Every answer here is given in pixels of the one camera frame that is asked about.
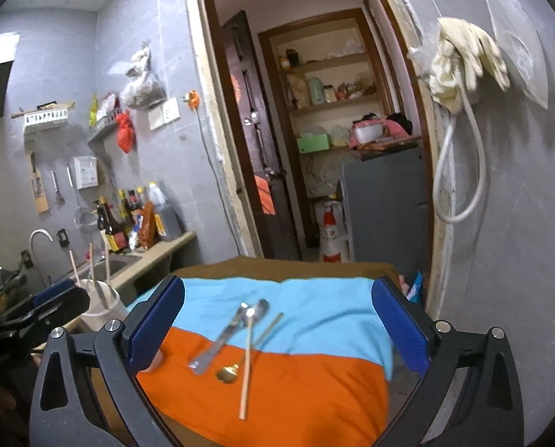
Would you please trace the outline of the steel spoon plain handle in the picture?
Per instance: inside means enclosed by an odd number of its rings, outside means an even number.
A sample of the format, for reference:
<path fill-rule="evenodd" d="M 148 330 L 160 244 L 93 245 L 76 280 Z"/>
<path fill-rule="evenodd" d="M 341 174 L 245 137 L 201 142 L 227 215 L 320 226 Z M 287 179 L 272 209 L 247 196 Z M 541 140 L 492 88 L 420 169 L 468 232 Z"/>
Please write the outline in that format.
<path fill-rule="evenodd" d="M 207 371 L 213 359 L 221 352 L 223 347 L 243 325 L 244 317 L 248 309 L 248 304 L 241 303 L 229 324 L 224 328 L 213 344 L 188 363 L 189 368 L 195 375 L 202 375 Z"/>

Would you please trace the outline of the wooden chopstick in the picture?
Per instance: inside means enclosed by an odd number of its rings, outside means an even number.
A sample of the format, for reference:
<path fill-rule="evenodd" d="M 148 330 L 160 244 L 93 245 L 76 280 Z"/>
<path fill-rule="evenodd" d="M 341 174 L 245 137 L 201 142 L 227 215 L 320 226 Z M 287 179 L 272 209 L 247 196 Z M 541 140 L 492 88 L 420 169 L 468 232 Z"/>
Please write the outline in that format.
<path fill-rule="evenodd" d="M 104 247 L 104 261 L 105 261 L 105 283 L 110 286 L 111 280 L 111 266 L 110 266 L 110 244 L 108 241 L 108 235 L 105 231 L 101 233 L 102 235 L 102 242 Z"/>
<path fill-rule="evenodd" d="M 74 255 L 71 249 L 69 249 L 68 251 L 68 256 L 71 263 L 73 278 L 74 278 L 74 281 L 76 282 L 76 286 L 78 286 L 79 288 L 82 288 L 83 287 L 82 279 L 79 276 L 79 270 L 77 269 L 76 260 L 74 259 Z"/>
<path fill-rule="evenodd" d="M 90 284 L 93 290 L 96 289 L 97 281 L 95 276 L 95 248 L 93 248 L 93 242 L 89 244 L 89 259 L 90 259 Z"/>
<path fill-rule="evenodd" d="M 246 420 L 248 390 L 249 390 L 249 380 L 250 380 L 250 367 L 251 367 L 252 337 L 253 337 L 253 327 L 247 328 L 244 373 L 243 373 L 243 380 L 242 380 L 241 394 L 240 394 L 240 404 L 239 404 L 240 421 Z"/>

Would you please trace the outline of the steel spoon ornate handle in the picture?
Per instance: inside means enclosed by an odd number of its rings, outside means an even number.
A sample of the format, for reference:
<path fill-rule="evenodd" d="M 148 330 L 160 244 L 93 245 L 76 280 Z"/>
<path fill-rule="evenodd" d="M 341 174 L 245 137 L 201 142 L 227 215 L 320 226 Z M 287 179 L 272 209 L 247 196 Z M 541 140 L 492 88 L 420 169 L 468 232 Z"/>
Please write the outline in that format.
<path fill-rule="evenodd" d="M 265 299 L 260 299 L 256 304 L 247 308 L 243 322 L 247 328 L 252 328 L 259 323 L 269 311 L 269 303 Z"/>

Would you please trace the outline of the small gold spoon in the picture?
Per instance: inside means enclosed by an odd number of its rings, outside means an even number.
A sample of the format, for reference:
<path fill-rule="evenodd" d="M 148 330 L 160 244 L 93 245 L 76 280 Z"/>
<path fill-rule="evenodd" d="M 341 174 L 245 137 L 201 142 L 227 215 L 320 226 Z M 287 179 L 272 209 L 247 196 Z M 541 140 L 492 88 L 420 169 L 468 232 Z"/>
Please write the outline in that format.
<path fill-rule="evenodd" d="M 221 383 L 234 383 L 236 380 L 238 380 L 239 369 L 242 365 L 245 364 L 247 356 L 252 352 L 254 348 L 264 343 L 264 341 L 267 339 L 267 337 L 272 332 L 272 330 L 277 326 L 277 324 L 281 320 L 283 320 L 283 317 L 284 317 L 283 312 L 278 313 L 272 319 L 270 324 L 262 331 L 260 336 L 257 339 L 255 339 L 249 347 L 245 349 L 245 353 L 243 354 L 243 356 L 240 358 L 238 362 L 230 365 L 226 365 L 221 369 L 219 369 L 216 373 L 217 380 L 219 380 Z"/>

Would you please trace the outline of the orange snack bag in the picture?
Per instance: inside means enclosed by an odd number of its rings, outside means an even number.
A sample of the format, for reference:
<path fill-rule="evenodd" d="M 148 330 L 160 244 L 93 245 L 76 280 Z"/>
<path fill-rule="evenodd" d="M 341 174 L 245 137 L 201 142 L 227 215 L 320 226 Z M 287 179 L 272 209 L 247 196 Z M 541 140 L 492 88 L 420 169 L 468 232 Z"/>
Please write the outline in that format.
<path fill-rule="evenodd" d="M 139 226 L 140 246 L 147 250 L 157 242 L 157 230 L 155 223 L 155 207 L 148 200 L 142 209 L 141 225 Z"/>

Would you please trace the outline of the dark soy sauce bottle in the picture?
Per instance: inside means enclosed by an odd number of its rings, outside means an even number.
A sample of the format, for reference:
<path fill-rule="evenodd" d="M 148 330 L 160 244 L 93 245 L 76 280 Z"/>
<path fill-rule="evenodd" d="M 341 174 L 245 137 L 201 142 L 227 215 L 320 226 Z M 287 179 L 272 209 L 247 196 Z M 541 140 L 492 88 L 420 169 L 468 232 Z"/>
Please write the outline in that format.
<path fill-rule="evenodd" d="M 114 253 L 125 252 L 128 245 L 128 238 L 124 229 L 114 218 L 107 199 L 101 196 L 98 199 L 98 213 L 101 217 L 101 228 L 105 232 L 109 248 Z"/>

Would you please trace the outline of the chrome faucet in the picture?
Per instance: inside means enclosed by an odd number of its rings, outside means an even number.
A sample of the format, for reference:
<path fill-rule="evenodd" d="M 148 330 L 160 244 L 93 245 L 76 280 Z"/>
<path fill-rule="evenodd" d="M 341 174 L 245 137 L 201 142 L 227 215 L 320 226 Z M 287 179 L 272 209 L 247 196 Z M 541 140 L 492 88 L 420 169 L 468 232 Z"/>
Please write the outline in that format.
<path fill-rule="evenodd" d="M 33 230 L 28 239 L 28 251 L 43 286 L 51 284 L 51 279 L 49 279 L 48 273 L 44 268 L 44 252 L 47 250 L 45 242 L 52 244 L 53 241 L 52 234 L 45 228 Z"/>

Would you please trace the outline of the blue and orange cloth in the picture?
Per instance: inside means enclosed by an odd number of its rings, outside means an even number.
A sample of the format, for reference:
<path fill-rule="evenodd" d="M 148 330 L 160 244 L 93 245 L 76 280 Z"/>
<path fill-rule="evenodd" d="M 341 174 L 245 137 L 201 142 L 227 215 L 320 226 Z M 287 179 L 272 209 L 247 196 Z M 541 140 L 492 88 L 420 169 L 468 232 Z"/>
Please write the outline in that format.
<path fill-rule="evenodd" d="M 187 279 L 185 304 L 161 345 L 161 361 L 139 374 L 151 403 L 223 446 L 369 446 L 384 432 L 392 343 L 371 304 L 370 279 Z M 195 375 L 205 351 L 241 303 L 269 303 L 252 342 L 283 320 L 251 353 L 246 420 L 239 420 L 244 365 L 221 383 L 219 369 L 245 353 L 238 331 Z"/>

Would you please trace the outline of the red white gas bottle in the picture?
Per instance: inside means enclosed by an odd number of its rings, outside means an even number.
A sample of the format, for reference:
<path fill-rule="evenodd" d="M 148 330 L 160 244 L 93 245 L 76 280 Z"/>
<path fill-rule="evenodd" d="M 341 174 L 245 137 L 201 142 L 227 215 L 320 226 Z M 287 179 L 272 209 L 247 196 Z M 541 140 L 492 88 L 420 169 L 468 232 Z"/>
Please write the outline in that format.
<path fill-rule="evenodd" d="M 342 204 L 334 200 L 317 203 L 316 215 L 320 232 L 320 260 L 323 262 L 350 262 Z"/>

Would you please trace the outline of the grey refrigerator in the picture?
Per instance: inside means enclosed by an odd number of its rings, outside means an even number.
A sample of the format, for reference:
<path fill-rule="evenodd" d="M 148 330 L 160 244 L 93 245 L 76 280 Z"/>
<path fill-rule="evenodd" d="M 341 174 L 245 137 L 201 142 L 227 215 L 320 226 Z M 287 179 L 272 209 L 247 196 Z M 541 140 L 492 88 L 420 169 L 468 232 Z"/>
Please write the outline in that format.
<path fill-rule="evenodd" d="M 355 262 L 386 262 L 413 279 L 430 269 L 426 165 L 419 145 L 341 165 L 344 215 Z"/>

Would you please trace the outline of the brown table cover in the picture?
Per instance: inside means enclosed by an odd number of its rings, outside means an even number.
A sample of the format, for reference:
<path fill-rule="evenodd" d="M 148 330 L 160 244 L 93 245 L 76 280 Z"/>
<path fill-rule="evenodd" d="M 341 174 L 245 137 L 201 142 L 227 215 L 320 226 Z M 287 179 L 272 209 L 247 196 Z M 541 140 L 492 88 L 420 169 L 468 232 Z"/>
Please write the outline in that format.
<path fill-rule="evenodd" d="M 277 259 L 255 259 L 238 256 L 214 264 L 198 264 L 173 272 L 180 278 L 226 279 L 238 278 L 272 280 L 283 282 L 286 279 L 311 278 L 390 278 L 399 286 L 398 271 L 385 262 L 305 262 Z"/>

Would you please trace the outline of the green box on shelf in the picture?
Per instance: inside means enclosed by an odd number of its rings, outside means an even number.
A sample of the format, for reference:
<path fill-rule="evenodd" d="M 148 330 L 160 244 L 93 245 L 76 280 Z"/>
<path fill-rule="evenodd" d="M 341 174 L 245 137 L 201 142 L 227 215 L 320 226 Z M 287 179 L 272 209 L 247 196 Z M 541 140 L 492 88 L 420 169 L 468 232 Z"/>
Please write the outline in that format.
<path fill-rule="evenodd" d="M 297 148 L 301 155 L 329 150 L 331 148 L 329 135 L 321 133 L 301 136 L 297 139 Z"/>

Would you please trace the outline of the grey plastic bag hanging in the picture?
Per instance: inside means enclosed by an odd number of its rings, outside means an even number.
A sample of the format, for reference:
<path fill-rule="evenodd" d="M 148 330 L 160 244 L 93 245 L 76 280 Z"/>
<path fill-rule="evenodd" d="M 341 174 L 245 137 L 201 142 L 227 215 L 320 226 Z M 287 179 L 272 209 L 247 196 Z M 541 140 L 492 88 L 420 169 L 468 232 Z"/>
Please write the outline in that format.
<path fill-rule="evenodd" d="M 165 89 L 151 70 L 151 50 L 144 45 L 131 56 L 125 75 L 128 84 L 120 93 L 125 106 L 133 110 L 144 110 L 162 103 L 166 99 Z"/>

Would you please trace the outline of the white rubber gloves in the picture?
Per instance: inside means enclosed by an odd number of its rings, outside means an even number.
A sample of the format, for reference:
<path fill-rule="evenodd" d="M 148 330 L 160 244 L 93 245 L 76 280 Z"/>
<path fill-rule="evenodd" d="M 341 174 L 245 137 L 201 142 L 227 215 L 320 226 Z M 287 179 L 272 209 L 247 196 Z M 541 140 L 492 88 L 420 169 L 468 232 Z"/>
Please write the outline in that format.
<path fill-rule="evenodd" d="M 463 108 L 462 94 L 477 90 L 488 72 L 501 91 L 510 89 L 507 65 L 494 39 L 464 19 L 438 19 L 437 47 L 430 63 L 429 87 L 433 99 L 450 113 Z"/>

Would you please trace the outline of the orange wall plug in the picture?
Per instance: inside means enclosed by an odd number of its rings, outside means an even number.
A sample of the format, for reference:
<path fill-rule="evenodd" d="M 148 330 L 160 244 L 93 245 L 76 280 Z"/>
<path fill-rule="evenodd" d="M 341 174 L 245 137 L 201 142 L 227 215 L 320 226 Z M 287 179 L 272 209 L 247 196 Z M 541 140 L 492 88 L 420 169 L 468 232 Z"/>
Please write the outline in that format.
<path fill-rule="evenodd" d="M 201 97 L 195 90 L 186 92 L 182 100 L 184 100 L 185 104 L 188 105 L 188 108 L 192 111 L 197 111 L 198 108 L 200 108 Z"/>

